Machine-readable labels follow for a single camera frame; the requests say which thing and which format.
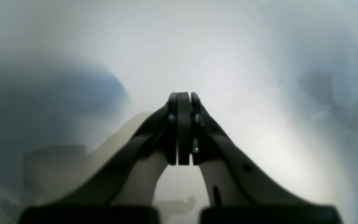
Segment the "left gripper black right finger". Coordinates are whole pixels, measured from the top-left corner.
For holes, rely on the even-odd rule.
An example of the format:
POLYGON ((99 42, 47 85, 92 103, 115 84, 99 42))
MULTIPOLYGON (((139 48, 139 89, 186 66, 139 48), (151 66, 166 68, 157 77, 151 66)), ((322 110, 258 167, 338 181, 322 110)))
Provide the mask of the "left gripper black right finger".
POLYGON ((210 200, 201 224, 341 224, 270 178, 226 135, 194 92, 178 94, 178 164, 198 166, 210 200))

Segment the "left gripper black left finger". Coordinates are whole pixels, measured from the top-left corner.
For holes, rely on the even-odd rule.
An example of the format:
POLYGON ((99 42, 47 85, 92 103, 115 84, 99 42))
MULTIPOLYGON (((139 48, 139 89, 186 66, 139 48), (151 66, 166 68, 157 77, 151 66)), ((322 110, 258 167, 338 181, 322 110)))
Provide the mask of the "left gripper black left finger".
POLYGON ((174 165, 178 93, 149 116, 89 180, 62 199, 26 209, 20 224, 159 224, 156 184, 174 165))

